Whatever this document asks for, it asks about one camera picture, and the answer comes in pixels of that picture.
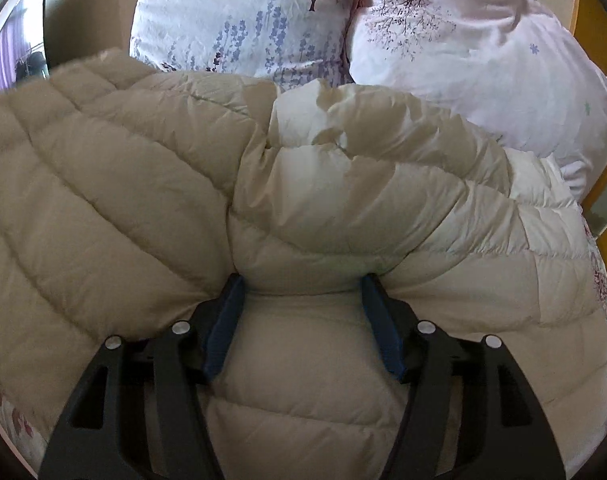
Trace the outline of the floral bed sheet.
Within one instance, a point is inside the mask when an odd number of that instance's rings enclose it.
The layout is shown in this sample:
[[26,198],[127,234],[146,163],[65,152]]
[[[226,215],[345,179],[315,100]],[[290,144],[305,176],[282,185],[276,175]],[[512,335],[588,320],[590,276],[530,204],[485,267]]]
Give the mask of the floral bed sheet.
[[[607,275],[579,222],[538,228],[439,226],[413,252],[365,260],[305,248],[230,220],[247,302],[223,372],[204,396],[230,479],[373,479],[399,428],[407,388],[385,370],[360,306],[378,272],[417,316],[470,341],[502,338],[543,406],[569,474],[607,431]],[[114,308],[45,302],[0,256],[0,431],[38,468],[73,384],[110,326],[154,333],[192,312],[149,281],[119,286]]]

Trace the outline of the floral pink pillow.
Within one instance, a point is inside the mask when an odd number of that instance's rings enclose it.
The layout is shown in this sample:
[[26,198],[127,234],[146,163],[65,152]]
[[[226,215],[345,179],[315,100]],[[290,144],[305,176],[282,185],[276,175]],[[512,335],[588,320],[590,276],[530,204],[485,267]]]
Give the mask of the floral pink pillow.
[[583,106],[604,86],[539,0],[360,0],[351,78],[452,110],[507,148],[553,157],[582,198],[591,157]]
[[174,72],[271,79],[284,89],[349,80],[345,41],[355,0],[137,0],[131,56]]

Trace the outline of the beige quilted down jacket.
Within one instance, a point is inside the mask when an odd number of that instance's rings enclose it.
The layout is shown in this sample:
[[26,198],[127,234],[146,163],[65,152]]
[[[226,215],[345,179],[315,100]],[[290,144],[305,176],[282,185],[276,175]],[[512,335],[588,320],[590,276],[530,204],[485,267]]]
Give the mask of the beige quilted down jacket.
[[407,390],[360,304],[501,337],[569,474],[607,433],[607,275],[553,158],[384,87],[284,91],[120,51],[0,93],[0,432],[31,470],[109,336],[154,336],[239,273],[204,410],[232,479],[373,479]]

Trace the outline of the black framed mirror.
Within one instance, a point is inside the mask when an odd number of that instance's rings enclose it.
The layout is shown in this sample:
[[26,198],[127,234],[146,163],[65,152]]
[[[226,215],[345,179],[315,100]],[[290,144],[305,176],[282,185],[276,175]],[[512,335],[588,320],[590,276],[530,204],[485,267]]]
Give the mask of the black framed mirror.
[[45,0],[0,0],[0,92],[46,78]]

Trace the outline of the left floral pink pillow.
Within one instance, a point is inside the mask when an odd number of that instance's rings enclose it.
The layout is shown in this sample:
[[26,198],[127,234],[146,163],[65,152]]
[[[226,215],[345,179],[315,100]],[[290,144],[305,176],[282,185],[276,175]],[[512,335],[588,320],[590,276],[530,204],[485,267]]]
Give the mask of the left floral pink pillow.
[[271,79],[284,89],[349,80],[345,41],[355,0],[137,0],[131,56],[174,72]]

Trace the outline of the right floral pink pillow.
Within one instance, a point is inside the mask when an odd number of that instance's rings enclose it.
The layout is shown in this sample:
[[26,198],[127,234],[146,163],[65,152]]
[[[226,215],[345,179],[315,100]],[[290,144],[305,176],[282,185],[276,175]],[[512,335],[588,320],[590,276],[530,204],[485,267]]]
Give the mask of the right floral pink pillow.
[[507,148],[553,157],[582,198],[591,157],[583,106],[604,86],[539,0],[360,0],[351,78],[452,110]]

